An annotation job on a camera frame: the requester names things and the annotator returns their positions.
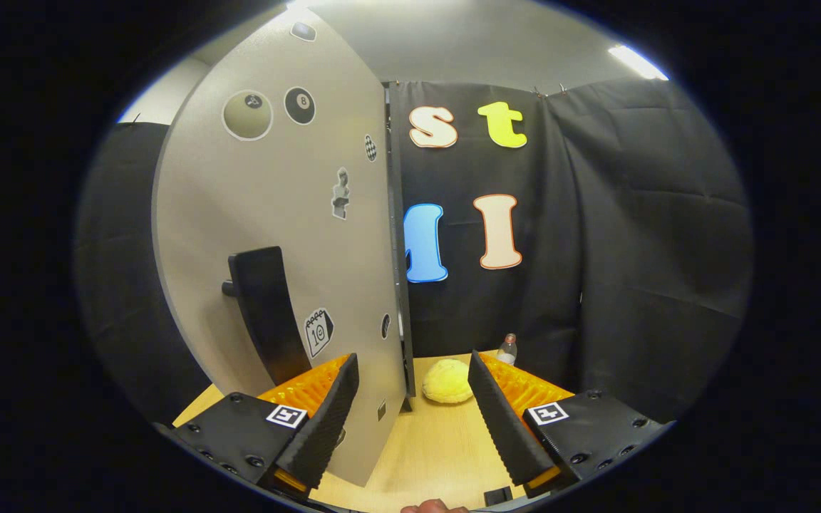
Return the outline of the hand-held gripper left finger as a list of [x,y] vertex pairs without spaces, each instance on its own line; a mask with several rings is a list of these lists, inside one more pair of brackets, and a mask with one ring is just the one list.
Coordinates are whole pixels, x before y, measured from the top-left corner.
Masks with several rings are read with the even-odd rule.
[[170,442],[251,486],[308,499],[339,444],[361,383],[348,353],[260,396],[229,393],[177,427]]

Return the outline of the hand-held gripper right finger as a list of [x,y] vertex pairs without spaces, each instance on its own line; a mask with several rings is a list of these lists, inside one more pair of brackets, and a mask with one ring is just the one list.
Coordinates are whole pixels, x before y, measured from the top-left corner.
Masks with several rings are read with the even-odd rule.
[[670,428],[603,390],[567,392],[485,353],[467,380],[512,483],[530,499],[612,470]]

